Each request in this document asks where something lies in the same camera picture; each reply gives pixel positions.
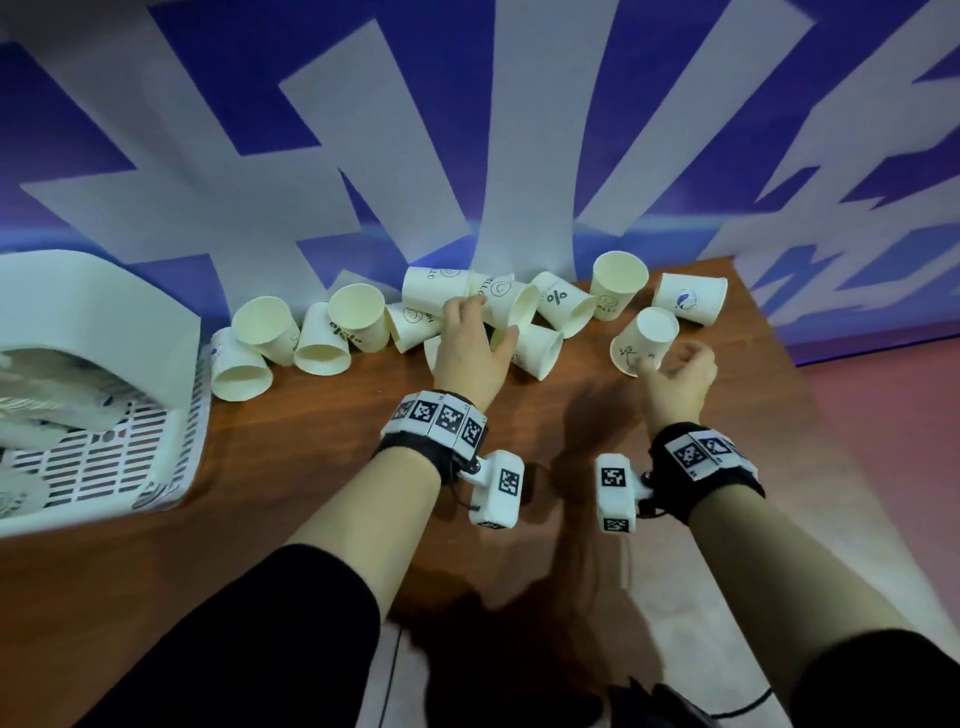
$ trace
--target wooden tabletop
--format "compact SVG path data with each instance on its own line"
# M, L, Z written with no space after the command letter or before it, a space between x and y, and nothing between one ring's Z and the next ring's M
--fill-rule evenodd
M935 594L731 263L676 271L730 279L714 326L682 324L682 337L717 353L704 421L754 460L772 502L960 654ZM622 451L646 464L634 381L614 368L609 345L649 305L657 279L616 321L591 321L566 340L545 381L516 368L508 376L486 449L527 464L517 527L474 527L451 493L438 500L393 614L430 659L435 725L455 725L474 700L598 691L628 674L665 680L714 712L766 688L685 527L640 522L630 537L597 528L592 457ZM275 374L256 400L215 402L201 471L177 509L0 542L0 724L72 724L177 619L341 487L403 395L432 386L422 348L355 353L340 376ZM784 721L771 701L738 725Z

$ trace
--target hand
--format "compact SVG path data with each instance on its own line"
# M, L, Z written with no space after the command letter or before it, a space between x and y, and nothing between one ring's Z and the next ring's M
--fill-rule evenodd
M446 302L444 330L433 372L435 389L466 397L481 412L487 410L503 386L519 336L517 327L508 328L496 351L491 351L480 318L485 300L483 296L473 296Z
M669 374L656 369L646 357L636 366L643 396L641 409L651 442L667 425L699 425L707 391L717 376L713 349L699 341L684 341L681 346L683 364Z

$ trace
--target wall mural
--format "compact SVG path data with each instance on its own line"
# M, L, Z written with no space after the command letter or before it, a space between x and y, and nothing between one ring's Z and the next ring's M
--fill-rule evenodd
M960 319L956 0L0 0L0 251L204 316L735 255L788 344Z

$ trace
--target person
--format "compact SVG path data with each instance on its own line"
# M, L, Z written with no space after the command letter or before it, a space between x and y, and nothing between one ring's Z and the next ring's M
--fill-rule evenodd
M492 351L482 302L445 306L434 383L486 410L517 331ZM700 421L713 352L687 342L681 360L672 373L639 366L651 442ZM380 624L440 488L419 452L379 451L285 546L183 618L77 725L353 726ZM955 720L960 666L760 493L731 483L688 506L684 520L795 725Z

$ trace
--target black sleeve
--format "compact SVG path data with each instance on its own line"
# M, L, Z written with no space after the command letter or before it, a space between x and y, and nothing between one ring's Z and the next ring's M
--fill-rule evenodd
M818 657L790 700L797 728L956 725L960 665L926 637L891 629Z
M77 725L353 728L379 632L350 567L285 546L183 618Z

